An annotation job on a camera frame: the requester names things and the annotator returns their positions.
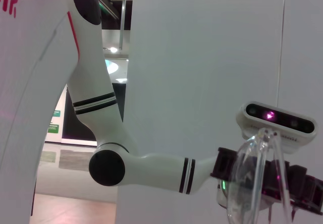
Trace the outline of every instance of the clear plastic part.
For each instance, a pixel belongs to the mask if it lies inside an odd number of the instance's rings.
[[[229,181],[227,214],[230,224],[256,224],[260,210],[270,208],[273,198],[262,195],[263,174],[268,151],[274,151],[284,223],[292,223],[285,161],[279,132],[260,129],[238,150]]]

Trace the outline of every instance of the ceiling light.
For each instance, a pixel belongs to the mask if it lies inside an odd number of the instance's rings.
[[[123,83],[125,81],[127,81],[127,79],[116,79],[119,83]]]
[[[119,66],[113,62],[110,62],[109,60],[105,60],[105,64],[106,64],[106,68],[107,68],[107,72],[109,74],[114,73],[116,70],[118,70]]]
[[[109,48],[109,50],[110,50],[112,53],[116,53],[116,52],[118,51],[118,49],[117,49],[117,48],[115,48],[115,47],[111,47],[111,48]]]

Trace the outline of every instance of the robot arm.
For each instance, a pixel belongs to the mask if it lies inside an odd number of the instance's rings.
[[[139,184],[190,194],[210,177],[216,158],[196,161],[164,154],[138,157],[124,129],[107,72],[97,0],[67,0],[79,47],[68,88],[77,118],[94,133],[89,171],[105,186]]]

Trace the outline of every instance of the tiled floor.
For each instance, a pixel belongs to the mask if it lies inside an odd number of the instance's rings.
[[[114,224],[113,203],[35,195],[30,224]]]

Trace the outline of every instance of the purple light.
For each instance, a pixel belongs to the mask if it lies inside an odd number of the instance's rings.
[[[272,111],[269,111],[267,114],[266,114],[266,118],[267,120],[272,120],[275,116],[275,113],[273,113]]]

